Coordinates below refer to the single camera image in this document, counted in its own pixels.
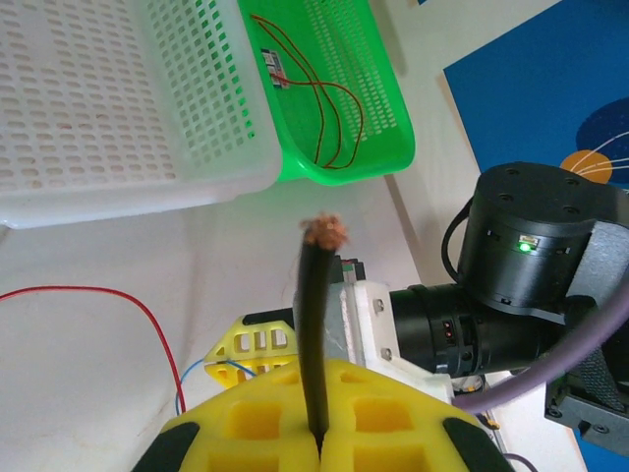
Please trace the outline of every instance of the blue poster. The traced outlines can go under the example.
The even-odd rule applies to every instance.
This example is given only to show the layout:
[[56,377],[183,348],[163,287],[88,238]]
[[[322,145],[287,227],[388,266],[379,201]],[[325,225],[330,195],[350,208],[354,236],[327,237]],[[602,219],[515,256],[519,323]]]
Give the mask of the blue poster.
[[481,168],[629,188],[629,1],[563,0],[445,70]]

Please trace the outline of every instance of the white plastic basket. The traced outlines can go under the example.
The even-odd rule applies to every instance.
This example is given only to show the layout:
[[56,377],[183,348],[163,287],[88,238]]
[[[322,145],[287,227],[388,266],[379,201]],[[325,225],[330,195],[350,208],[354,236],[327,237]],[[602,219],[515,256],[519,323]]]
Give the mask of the white plastic basket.
[[193,207],[281,150],[232,0],[0,0],[0,221]]

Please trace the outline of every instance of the yellow foam holder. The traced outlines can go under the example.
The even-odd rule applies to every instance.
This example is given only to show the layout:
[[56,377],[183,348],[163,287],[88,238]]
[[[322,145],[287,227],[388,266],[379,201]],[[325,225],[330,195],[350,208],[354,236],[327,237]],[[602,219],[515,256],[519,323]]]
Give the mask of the yellow foam holder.
[[243,324],[238,318],[209,350],[205,363],[297,354],[295,331],[283,321]]
[[[286,364],[297,360],[297,354],[292,356],[262,357],[256,359],[243,359],[238,363],[254,372],[257,376],[265,374],[273,369],[278,369]],[[247,375],[242,369],[230,366],[229,364],[206,364],[204,366],[207,374],[219,382],[225,388],[231,388],[247,380]]]
[[343,361],[327,361],[325,377],[330,427],[320,460],[294,362],[169,421],[135,472],[468,472],[463,456],[491,456],[455,445],[461,434],[465,443],[475,432],[489,439],[451,405]]

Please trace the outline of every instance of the screw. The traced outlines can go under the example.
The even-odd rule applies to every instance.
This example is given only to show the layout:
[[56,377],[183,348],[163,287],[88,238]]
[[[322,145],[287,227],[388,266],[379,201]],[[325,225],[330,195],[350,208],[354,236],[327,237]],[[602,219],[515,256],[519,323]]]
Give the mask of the screw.
[[609,428],[604,425],[593,425],[592,429],[601,435],[606,435],[609,433]]
[[565,207],[563,208],[563,210],[564,210],[566,213],[570,213],[570,214],[579,214],[579,213],[580,213],[579,209],[578,209],[578,208],[576,208],[576,207],[574,207],[574,206],[565,206]]
[[551,416],[552,418],[561,418],[563,414],[554,407],[550,407],[546,410],[546,415]]

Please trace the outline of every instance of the white table surface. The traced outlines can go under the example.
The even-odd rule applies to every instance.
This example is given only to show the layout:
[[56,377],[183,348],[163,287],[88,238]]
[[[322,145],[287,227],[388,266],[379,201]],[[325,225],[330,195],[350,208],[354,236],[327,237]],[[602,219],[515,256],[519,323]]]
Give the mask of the white table surface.
[[[219,206],[7,231],[1,291],[51,283],[128,291],[154,310],[185,367],[237,317],[291,304],[297,223],[322,209],[345,217],[352,244],[342,254],[364,261],[370,279],[392,289],[418,283],[418,272],[425,284],[447,282],[440,238],[478,167],[442,69],[554,1],[371,1],[415,126],[408,171],[386,182],[294,182]],[[106,295],[0,304],[0,377],[3,470],[128,470],[173,415],[172,380],[150,324]],[[220,391],[201,371],[185,389],[191,406]],[[543,420],[541,406],[535,392],[498,411],[508,447],[541,472],[585,470],[574,439]]]
[[[370,279],[419,279],[383,179],[341,188],[281,184],[232,203],[35,230],[0,241],[0,291],[92,284],[128,291],[156,313],[180,368],[246,313],[290,306],[299,222],[338,211]],[[130,470],[174,415],[170,371],[145,316],[100,294],[0,303],[0,469]],[[202,370],[190,406],[222,388]]]

